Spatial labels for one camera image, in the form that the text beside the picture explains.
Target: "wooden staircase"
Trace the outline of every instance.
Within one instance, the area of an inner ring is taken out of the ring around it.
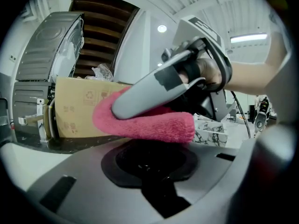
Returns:
[[[94,75],[92,67],[106,63],[114,73],[121,42],[139,8],[122,0],[73,0],[70,11],[84,13],[85,43],[74,77]]]

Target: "folded towel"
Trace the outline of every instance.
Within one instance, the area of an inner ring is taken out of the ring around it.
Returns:
[[[93,124],[101,131],[133,139],[189,143],[194,138],[193,116],[174,112],[168,107],[158,107],[139,117],[119,120],[112,111],[113,102],[129,87],[111,94],[98,103],[93,111]]]

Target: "clear plastic wrap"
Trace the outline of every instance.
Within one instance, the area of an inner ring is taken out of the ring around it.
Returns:
[[[85,79],[106,81],[113,80],[113,75],[105,63],[98,65],[96,68],[92,67],[92,70],[95,76],[86,76]]]

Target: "recessed light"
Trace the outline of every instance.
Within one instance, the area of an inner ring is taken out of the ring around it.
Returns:
[[[247,41],[255,41],[255,40],[264,40],[266,38],[267,38],[266,33],[257,33],[257,34],[234,36],[230,38],[230,42],[231,43],[247,42]]]
[[[158,27],[158,32],[166,32],[166,30],[167,30],[167,27],[165,25],[160,25]]]

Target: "cardboard box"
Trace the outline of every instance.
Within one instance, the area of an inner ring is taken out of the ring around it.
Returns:
[[[60,137],[108,135],[93,126],[93,110],[102,99],[127,86],[108,81],[58,77],[55,87],[55,113]]]

